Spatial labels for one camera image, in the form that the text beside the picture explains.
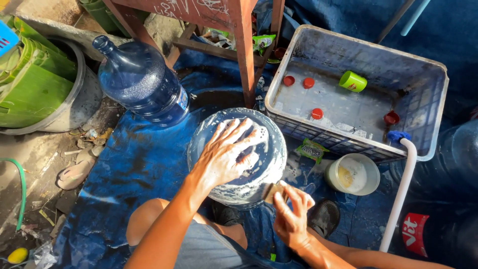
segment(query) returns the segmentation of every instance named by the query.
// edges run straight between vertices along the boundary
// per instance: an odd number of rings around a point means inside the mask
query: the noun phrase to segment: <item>red bottle cap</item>
[[[304,89],[310,89],[314,86],[315,81],[313,78],[304,79]]]
[[[394,125],[400,121],[400,116],[392,110],[383,117],[383,121],[387,125]]]
[[[294,84],[295,78],[293,76],[286,76],[282,81],[284,82],[285,86],[290,87],[292,84]]]
[[[311,115],[312,115],[312,118],[314,118],[316,120],[320,120],[324,116],[324,112],[320,108],[314,108],[312,110]]]

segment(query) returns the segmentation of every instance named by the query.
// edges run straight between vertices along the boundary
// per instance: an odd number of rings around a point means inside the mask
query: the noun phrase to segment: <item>blue pipe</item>
[[[408,34],[408,32],[410,31],[410,29],[413,27],[413,25],[415,24],[415,22],[417,21],[418,17],[420,17],[420,15],[422,14],[422,12],[425,10],[426,6],[428,5],[428,3],[430,2],[431,0],[423,0],[423,2],[420,4],[420,6],[417,8],[417,10],[415,11],[415,13],[412,15],[412,17],[410,18],[410,20],[407,22],[407,24],[405,25],[405,27],[403,28],[403,30],[400,32],[400,34],[402,36],[406,36]]]

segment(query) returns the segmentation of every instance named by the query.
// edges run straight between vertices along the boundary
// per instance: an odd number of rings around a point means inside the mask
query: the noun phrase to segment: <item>blue tarp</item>
[[[468,100],[478,97],[472,79],[478,61],[475,45],[478,21],[473,18],[478,2],[431,1],[408,36],[402,37],[399,32],[418,2],[382,45],[443,62],[449,70],[452,96],[464,96]],[[286,10],[284,16],[283,36],[290,37],[295,26],[310,23],[372,41],[401,4],[402,1],[389,0],[287,0],[290,10]],[[256,11],[260,11],[258,24],[267,26],[270,2],[259,1]],[[123,115],[57,237],[54,246],[59,255],[57,268],[122,268],[130,255],[125,238],[130,214],[148,199],[171,199],[188,173],[186,148],[199,122],[221,109],[221,104],[240,105],[242,87],[236,62],[185,50],[174,67],[183,77],[182,85],[198,95],[195,106],[201,109],[166,130],[160,130],[131,112]],[[271,82],[273,68],[268,67],[264,72],[266,85]],[[212,90],[230,94],[211,103],[207,92]],[[447,107],[450,111],[456,109],[449,102]],[[300,144],[294,139],[287,140],[289,152]],[[336,157],[330,154],[327,158]],[[332,241],[378,249],[397,187],[393,181],[382,177],[378,191],[357,198],[331,191],[312,160],[291,153],[288,168],[292,166],[299,168],[301,173],[288,179],[291,184],[311,192],[317,201],[327,197],[340,204],[342,219],[331,236]],[[210,215],[207,201],[200,212]],[[277,261],[281,262],[291,260],[290,251],[272,232],[270,207],[264,205],[243,212],[243,217],[249,238],[248,251],[264,258],[275,253]]]

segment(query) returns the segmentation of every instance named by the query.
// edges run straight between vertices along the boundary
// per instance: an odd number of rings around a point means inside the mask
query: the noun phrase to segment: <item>red wooden furniture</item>
[[[144,25],[138,20],[133,8],[189,22],[181,37],[175,39],[166,64],[170,69],[183,48],[193,49],[226,59],[237,60],[241,75],[244,100],[248,108],[255,104],[255,88],[267,63],[282,23],[285,0],[273,0],[271,33],[276,34],[274,43],[264,56],[252,53],[251,12],[257,0],[103,0],[128,33],[135,39],[158,48]],[[189,40],[194,31],[203,27],[232,32],[236,38],[237,52],[209,44]]]

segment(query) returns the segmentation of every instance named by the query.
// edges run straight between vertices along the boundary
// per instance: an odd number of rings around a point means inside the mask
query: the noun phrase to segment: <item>green snack wrapper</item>
[[[324,156],[325,152],[329,152],[328,149],[324,148],[319,143],[316,143],[309,138],[304,139],[302,146],[297,148],[297,151],[307,158],[311,158],[315,161],[315,163],[320,163],[322,160],[322,156]]]
[[[269,47],[274,41],[275,35],[260,35],[260,36],[253,36],[252,37],[252,50],[258,51],[264,48]]]

